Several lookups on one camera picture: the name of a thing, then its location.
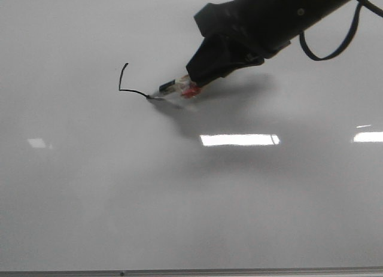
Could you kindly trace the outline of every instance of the black cable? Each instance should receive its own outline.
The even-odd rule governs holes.
[[[352,42],[352,39],[354,39],[355,34],[358,31],[360,10],[364,6],[363,3],[364,2],[358,3],[357,8],[355,9],[355,14],[354,14],[354,18],[352,19],[350,29],[348,30],[348,33],[347,33],[345,39],[343,40],[343,42],[341,43],[341,45],[332,54],[330,54],[326,57],[318,57],[317,55],[315,55],[310,50],[310,48],[306,42],[305,33],[302,32],[299,35],[299,42],[300,42],[300,46],[302,47],[302,50],[305,52],[305,54],[312,60],[321,61],[321,60],[333,59],[333,58],[337,57],[338,55],[340,55],[341,53],[343,53],[346,50],[346,48],[350,45],[350,43]]]
[[[145,93],[143,92],[139,92],[138,90],[125,90],[125,89],[121,89],[121,81],[122,81],[122,76],[124,75],[124,71],[125,71],[125,68],[128,66],[129,63],[126,63],[124,65],[124,67],[122,68],[121,70],[121,75],[120,75],[120,83],[118,84],[118,90],[120,92],[132,92],[132,93],[138,93],[144,97],[146,97],[147,99],[151,99],[152,97],[150,95],[146,95]]]
[[[383,18],[383,10],[368,0],[358,0],[363,6]]]

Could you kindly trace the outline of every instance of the screw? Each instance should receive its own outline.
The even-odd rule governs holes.
[[[298,14],[298,16],[303,16],[305,14],[305,12],[306,12],[305,9],[300,8],[300,9],[298,9],[297,14]]]

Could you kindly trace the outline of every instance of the cable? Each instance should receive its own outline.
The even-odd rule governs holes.
[[[383,10],[368,0],[358,0],[363,6],[383,18]]]
[[[363,0],[363,2],[359,2],[358,5],[357,5],[357,8],[355,9],[355,14],[354,14],[354,18],[352,19],[352,23],[351,23],[351,26],[350,26],[350,29],[348,30],[348,33],[345,37],[345,39],[343,40],[343,42],[341,43],[341,45],[330,55],[326,56],[326,57],[318,57],[316,56],[309,48],[309,46],[307,45],[307,42],[306,42],[306,38],[305,38],[305,33],[302,32],[300,35],[299,35],[299,42],[300,42],[300,46],[302,47],[302,50],[305,52],[305,54],[312,60],[315,60],[315,61],[321,61],[321,60],[331,60],[337,56],[339,56],[341,53],[343,53],[346,48],[351,44],[352,42],[352,39],[354,39],[355,37],[355,34],[357,33],[358,31],[358,26],[359,26],[359,18],[360,18],[360,10],[361,8],[364,6],[364,2],[367,1],[369,3],[368,0]]]
[[[139,95],[142,95],[144,97],[146,97],[147,99],[152,99],[152,97],[150,95],[146,95],[145,93],[143,92],[139,92],[138,90],[125,90],[125,89],[121,89],[121,81],[122,81],[122,76],[124,75],[124,71],[125,71],[125,68],[128,66],[129,63],[126,63],[124,65],[124,67],[122,68],[121,70],[121,75],[120,75],[120,83],[118,84],[118,90],[120,92],[132,92],[132,93],[138,93]]]

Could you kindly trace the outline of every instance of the white surface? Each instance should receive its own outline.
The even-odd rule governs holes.
[[[294,40],[183,107],[117,91],[125,62],[147,93],[185,74],[193,15],[225,1],[0,0],[0,270],[382,264],[383,144],[353,142],[383,132],[381,19],[364,10],[338,59]],[[354,5],[307,33],[314,50]]]

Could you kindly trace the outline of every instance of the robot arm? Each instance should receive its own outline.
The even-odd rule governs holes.
[[[178,89],[189,98],[236,69],[261,65],[348,1],[233,0],[207,4],[194,17],[204,41],[186,66],[189,78],[162,85],[160,93]]]

